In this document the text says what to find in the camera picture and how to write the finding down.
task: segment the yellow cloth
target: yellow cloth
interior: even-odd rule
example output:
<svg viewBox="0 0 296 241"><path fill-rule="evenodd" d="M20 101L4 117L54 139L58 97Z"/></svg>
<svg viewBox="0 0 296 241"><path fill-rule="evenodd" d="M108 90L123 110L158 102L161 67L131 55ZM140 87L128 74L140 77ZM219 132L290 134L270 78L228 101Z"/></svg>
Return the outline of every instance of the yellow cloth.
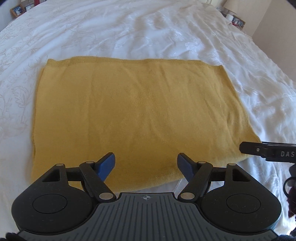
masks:
<svg viewBox="0 0 296 241"><path fill-rule="evenodd" d="M260 142L222 66L184 60L48 60L37 89L32 179L114 152L114 192L182 178L177 155L214 166Z"/></svg>

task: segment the black device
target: black device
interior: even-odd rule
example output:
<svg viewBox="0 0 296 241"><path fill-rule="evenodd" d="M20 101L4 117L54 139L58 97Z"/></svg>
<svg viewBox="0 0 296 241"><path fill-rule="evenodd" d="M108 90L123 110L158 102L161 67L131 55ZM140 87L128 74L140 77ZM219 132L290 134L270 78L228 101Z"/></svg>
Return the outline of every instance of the black device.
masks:
<svg viewBox="0 0 296 241"><path fill-rule="evenodd" d="M267 161L295 163L295 145L250 143L242 153ZM263 185L236 164L226 168L194 162L184 153L178 168L188 185L173 193L121 193L118 198L104 180L115 166L115 155L79 167L56 164L21 193L12 205L20 230L11 241L200 240L270 241L281 205ZM84 191L71 187L79 181ZM208 191L211 182L222 187Z"/></svg>

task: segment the gray ribbed plate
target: gray ribbed plate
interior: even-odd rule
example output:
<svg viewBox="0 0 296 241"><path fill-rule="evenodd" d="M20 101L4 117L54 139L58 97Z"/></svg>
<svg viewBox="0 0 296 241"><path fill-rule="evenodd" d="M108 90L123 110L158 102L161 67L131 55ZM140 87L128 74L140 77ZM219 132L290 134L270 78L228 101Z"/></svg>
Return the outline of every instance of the gray ribbed plate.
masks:
<svg viewBox="0 0 296 241"><path fill-rule="evenodd" d="M172 193L122 193L98 205L93 216L75 230L58 235L19 233L28 241L271 241L277 235L236 235L208 223L192 203L177 201Z"/></svg>

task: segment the wall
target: wall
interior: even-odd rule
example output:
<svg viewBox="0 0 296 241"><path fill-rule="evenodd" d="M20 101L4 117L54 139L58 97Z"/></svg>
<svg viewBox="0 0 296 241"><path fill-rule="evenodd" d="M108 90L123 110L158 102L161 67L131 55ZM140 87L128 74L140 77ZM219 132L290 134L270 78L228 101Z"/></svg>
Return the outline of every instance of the wall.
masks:
<svg viewBox="0 0 296 241"><path fill-rule="evenodd" d="M236 16L246 22L244 31L252 36L259 26L272 0L240 0ZM222 7L226 0L219 0L218 7Z"/></svg>
<svg viewBox="0 0 296 241"><path fill-rule="evenodd" d="M7 0L0 6L0 31L2 31L12 20L10 9L20 4L20 0Z"/></svg>
<svg viewBox="0 0 296 241"><path fill-rule="evenodd" d="M272 0L253 35L262 49L292 80L296 81L296 9L287 0Z"/></svg>

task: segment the bed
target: bed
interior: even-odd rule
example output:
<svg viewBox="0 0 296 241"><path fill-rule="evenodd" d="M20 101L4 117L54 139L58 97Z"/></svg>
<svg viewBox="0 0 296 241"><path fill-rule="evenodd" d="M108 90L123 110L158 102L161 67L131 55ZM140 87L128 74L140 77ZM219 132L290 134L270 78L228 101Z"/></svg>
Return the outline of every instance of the bed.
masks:
<svg viewBox="0 0 296 241"><path fill-rule="evenodd" d="M262 141L295 143L296 83L215 7L197 0L49 0L0 32L0 236L16 232L13 200L30 184L36 80L73 56L195 59L223 65ZM281 202L275 231L295 227L282 192L290 164L239 165ZM184 179L145 192L178 192ZM212 188L221 185L215 183Z"/></svg>

